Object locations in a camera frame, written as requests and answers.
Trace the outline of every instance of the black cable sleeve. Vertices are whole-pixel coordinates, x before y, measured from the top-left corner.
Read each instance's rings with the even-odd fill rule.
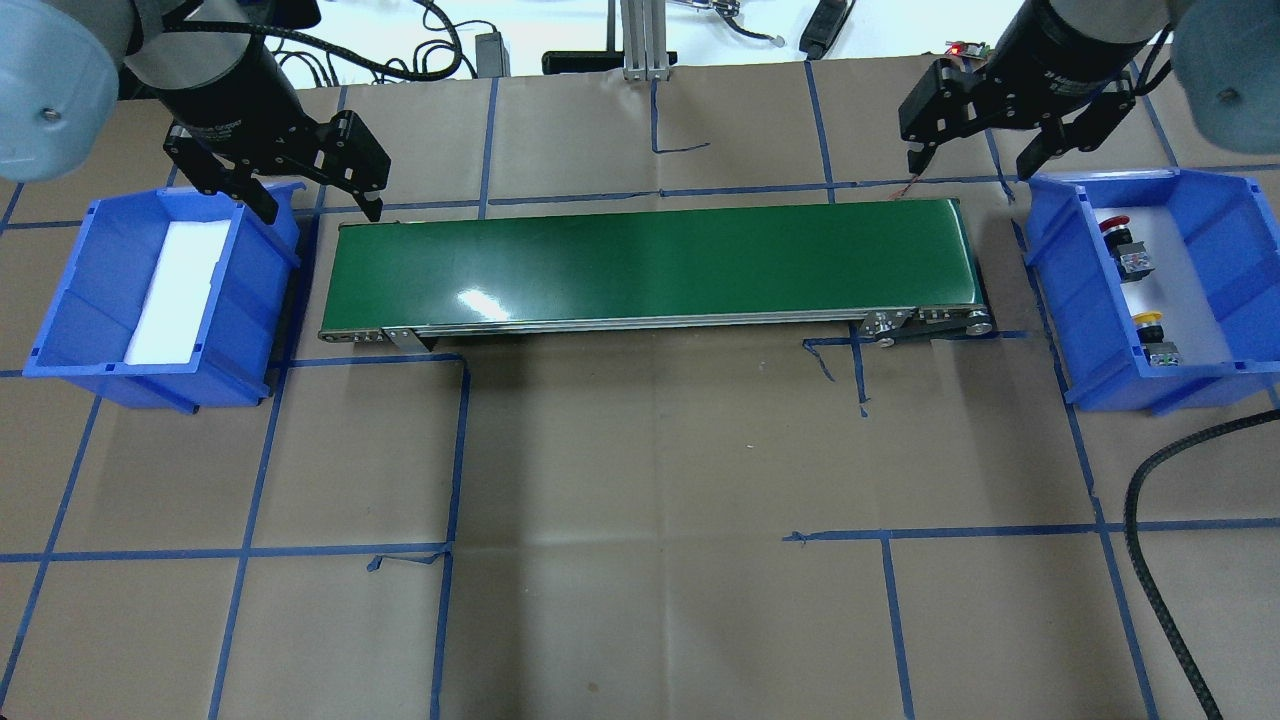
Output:
[[[1161,462],[1169,460],[1179,452],[1196,447],[1197,445],[1216,437],[1253,428],[1274,420],[1280,420],[1280,410],[1268,410],[1266,413],[1258,413],[1257,415],[1249,415],[1247,418],[1213,425],[1212,428],[1189,434],[1178,442],[1172,442],[1156,451],[1138,466],[1138,470],[1133,474],[1133,479],[1129,480],[1129,489],[1125,492],[1124,543],[1129,550],[1129,560],[1133,561],[1133,571],[1138,577],[1138,584],[1142,585],[1142,592],[1147,594],[1147,600],[1151,602],[1151,609],[1156,612],[1156,619],[1160,621],[1160,629],[1164,630],[1165,637],[1169,638],[1169,644],[1174,648],[1174,656],[1178,657],[1178,664],[1187,675],[1187,680],[1190,683],[1192,691],[1196,692],[1196,698],[1199,701],[1201,707],[1204,710],[1204,716],[1208,720],[1221,720],[1222,712],[1217,708],[1213,693],[1210,692],[1208,684],[1204,682],[1204,676],[1201,675],[1199,666],[1196,665],[1192,652],[1187,647],[1187,642],[1183,639],[1183,634],[1178,630],[1178,624],[1174,623],[1174,616],[1169,612],[1169,606],[1165,605],[1165,598],[1161,597],[1160,588],[1156,587],[1156,580],[1151,577],[1151,569],[1147,566],[1147,560],[1142,555],[1142,544],[1138,542],[1138,495],[1142,492],[1142,486],[1147,480],[1147,475],[1149,475],[1151,471],[1155,470]]]

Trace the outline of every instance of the metal stand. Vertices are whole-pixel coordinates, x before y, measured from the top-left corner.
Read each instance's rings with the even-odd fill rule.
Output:
[[[667,79],[666,0],[622,0],[622,74],[630,81]]]

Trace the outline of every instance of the blue painter's tape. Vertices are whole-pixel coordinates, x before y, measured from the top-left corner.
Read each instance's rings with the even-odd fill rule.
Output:
[[[449,496],[449,527],[445,536],[451,547],[458,536],[458,507],[462,498],[462,459],[467,445],[467,416],[471,413],[471,370],[463,363],[458,397],[458,430],[453,441],[453,491]],[[444,638],[449,621],[449,597],[453,592],[453,553],[444,556],[440,579],[440,603],[435,616],[435,659],[431,667],[431,719],[440,717],[440,685],[444,682]]]
[[[358,357],[316,357],[294,360],[291,368],[332,368],[335,365],[396,365],[401,363],[460,363],[462,356],[456,352],[435,355],[362,355]]]
[[[453,593],[453,553],[444,556],[440,579],[440,606],[435,614],[435,657],[431,662],[430,719],[440,720],[440,688],[444,684],[444,639],[449,624],[449,596]]]
[[[1202,165],[1196,170],[1208,170],[1211,173],[1270,173],[1280,170],[1280,163],[1257,163],[1252,165]]]
[[[854,354],[854,383],[858,386],[858,413],[867,418],[867,402],[870,397],[867,396],[867,380],[863,378],[863,348],[861,341],[858,340],[858,327],[854,323],[849,323],[849,348]]]
[[[1129,61],[1129,72],[1133,77],[1138,77],[1142,72],[1138,69],[1138,63]],[[1151,101],[1149,95],[1142,96],[1142,104],[1147,108],[1147,117],[1151,118],[1151,126],[1156,128],[1156,137],[1160,138],[1160,146],[1165,149],[1165,159],[1169,164],[1178,167],[1178,156],[1174,154],[1174,146],[1169,143],[1169,136],[1165,135],[1165,126],[1160,123],[1160,115],[1156,114],[1156,105]]]
[[[689,152],[707,147],[710,142],[690,145],[689,147],[673,147],[671,150],[658,150],[658,78],[649,81],[649,147],[655,155],[667,152]]]
[[[845,340],[845,338],[835,338],[835,337],[829,337],[829,338],[809,338],[809,340],[805,340],[804,342],[801,342],[801,343],[800,343],[801,346],[804,346],[804,348],[805,348],[806,351],[809,351],[809,355],[813,355],[814,357],[817,357],[817,359],[818,359],[818,368],[819,368],[819,369],[822,369],[822,374],[823,374],[823,375],[827,375],[827,379],[828,379],[828,380],[831,380],[831,382],[836,382],[836,378],[833,378],[833,377],[831,375],[831,370],[828,370],[828,369],[827,369],[827,363],[826,363],[826,361],[824,361],[824,360],[822,359],[822,354],[820,354],[820,352],[818,352],[818,346],[819,346],[819,345],[837,345],[837,343],[826,343],[826,342],[818,342],[818,341],[820,341],[820,340],[842,340],[844,342],[841,342],[841,343],[838,343],[838,345],[845,345],[845,343],[847,343],[849,341],[847,341],[847,340]]]
[[[402,555],[375,555],[374,559],[369,561],[369,565],[365,566],[365,570],[369,570],[370,573],[376,573],[383,566],[383,560],[401,560],[403,562],[417,562],[419,565],[435,565],[436,560],[444,557],[448,553],[449,551],[442,550],[440,552],[433,552],[431,555],[426,555],[424,557],[404,557]]]
[[[489,205],[544,205],[553,202],[590,202],[595,200],[630,200],[632,197],[645,197],[658,195],[660,191],[644,190],[636,192],[594,192],[589,195],[543,195],[536,197],[499,197],[489,201]]]
[[[913,182],[911,178],[904,179],[884,179],[884,181],[858,181],[854,183],[855,187],[882,187],[893,184],[908,184]],[[1000,176],[959,176],[947,178],[916,178],[915,184],[946,184],[946,183],[987,183],[987,182],[1000,182]]]
[[[662,197],[690,197],[703,195],[754,195],[758,192],[803,192],[805,190],[827,190],[854,187],[854,183],[809,182],[797,184],[759,184],[742,187],[694,187],[682,190],[659,190]]]
[[[22,646],[27,639],[27,630],[31,629],[31,619],[36,614],[36,603],[40,601],[40,591],[45,585],[45,575],[49,574],[50,557],[58,544],[58,536],[63,530],[63,520],[67,519],[67,509],[72,503],[72,493],[76,492],[76,480],[79,478],[81,465],[84,462],[84,452],[88,450],[90,437],[93,434],[93,424],[97,421],[97,411],[102,406],[101,397],[93,397],[90,406],[88,418],[84,420],[84,430],[81,433],[81,442],[76,450],[76,460],[72,461],[72,470],[67,477],[67,487],[63,488],[63,497],[58,502],[58,512],[54,514],[54,524],[49,530],[49,539],[45,541],[45,551],[41,553],[40,568],[36,570],[36,580],[31,585],[27,596],[27,605],[22,610],[22,620],[18,623],[18,632],[9,650],[9,660],[5,662],[4,676],[0,678],[0,707],[4,707],[5,697],[9,694],[9,684],[13,682],[13,673],[18,667],[18,657],[22,656]]]
[[[827,147],[827,126],[822,122],[822,102],[818,100],[818,83],[813,78],[813,63],[804,61],[804,78],[809,85],[809,104],[813,105],[813,122],[818,131],[818,150],[822,152],[822,177],[827,181],[827,202],[836,204],[836,190],[832,184],[831,151]]]
[[[480,202],[476,219],[485,219],[489,208],[489,173],[493,169],[493,126],[498,117],[498,78],[489,85],[489,114],[484,124],[484,160],[480,165]]]
[[[81,220],[49,220],[45,223],[9,223],[6,231],[44,231],[50,228],[78,228]]]
[[[18,197],[22,196],[22,188],[27,187],[26,183],[18,183],[18,187],[13,188],[13,195],[9,196],[9,204],[4,209],[4,215],[0,215],[0,232],[9,225],[9,220],[13,219],[13,211],[18,209]]]
[[[1014,236],[1018,238],[1019,247],[1025,249],[1025,241],[1023,237],[1023,228],[1016,220],[1010,220],[1014,225]],[[1124,628],[1125,641],[1129,643],[1129,655],[1133,659],[1134,673],[1138,679],[1138,689],[1142,692],[1142,701],[1147,708],[1148,720],[1158,720],[1160,712],[1156,710],[1156,698],[1151,691],[1151,680],[1147,676],[1147,664],[1142,657],[1142,648],[1138,646],[1138,634],[1133,628],[1133,616],[1129,612],[1129,601],[1125,597],[1124,584],[1120,582],[1120,568],[1116,564],[1115,550],[1111,547],[1111,536],[1106,532],[1106,515],[1102,511],[1102,503],[1093,493],[1093,468],[1089,464],[1089,454],[1084,448],[1084,434],[1080,432],[1080,423],[1075,415],[1075,406],[1066,401],[1066,373],[1062,369],[1062,359],[1057,351],[1057,341],[1053,337],[1053,329],[1048,320],[1048,313],[1046,311],[1044,295],[1041,291],[1039,279],[1036,275],[1036,270],[1032,266],[1027,266],[1027,282],[1032,287],[1032,293],[1036,296],[1036,309],[1039,311],[1041,325],[1044,331],[1044,337],[1048,338],[1050,356],[1053,360],[1053,374],[1057,377],[1057,387],[1062,393],[1062,409],[1066,413],[1068,425],[1071,429],[1071,442],[1075,443],[1075,455],[1080,462],[1080,473],[1084,477],[1084,486],[1089,496],[1089,502],[1093,506],[1093,521],[1098,528],[1098,539],[1102,543],[1102,555],[1107,564],[1107,574],[1111,577],[1111,589],[1116,598],[1116,610],[1120,614],[1120,624]]]
[[[906,665],[906,639],[902,637],[902,611],[897,603],[897,577],[893,573],[893,551],[888,538],[881,538],[881,560],[884,564],[884,593],[888,596],[888,621],[893,630],[893,656],[897,659],[897,684],[902,693],[902,716],[915,720],[911,698],[911,675]]]

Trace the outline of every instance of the white foam insert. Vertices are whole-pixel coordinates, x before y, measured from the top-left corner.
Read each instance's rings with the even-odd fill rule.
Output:
[[[142,316],[124,352],[129,365],[191,361],[205,316],[214,266],[223,254],[230,220],[169,223],[151,275]]]
[[[1114,215],[1129,215],[1134,242],[1147,245],[1156,266],[1146,278],[1120,286],[1129,315],[1162,313],[1165,316],[1160,324],[1165,328],[1165,340],[1178,346],[1183,365],[1230,363],[1231,348],[1213,318],[1204,286],[1169,209],[1096,208],[1093,211],[1098,222]]]

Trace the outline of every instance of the metal bracket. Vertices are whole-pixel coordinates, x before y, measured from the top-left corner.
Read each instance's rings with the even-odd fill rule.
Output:
[[[891,309],[868,313],[858,328],[858,337],[874,340],[881,347],[892,347],[899,341],[957,334],[978,337],[993,329],[991,313],[984,306]]]
[[[667,79],[666,0],[622,0],[622,77]]]
[[[435,347],[435,338],[422,340],[412,328],[383,328],[383,337],[407,355],[430,352]]]

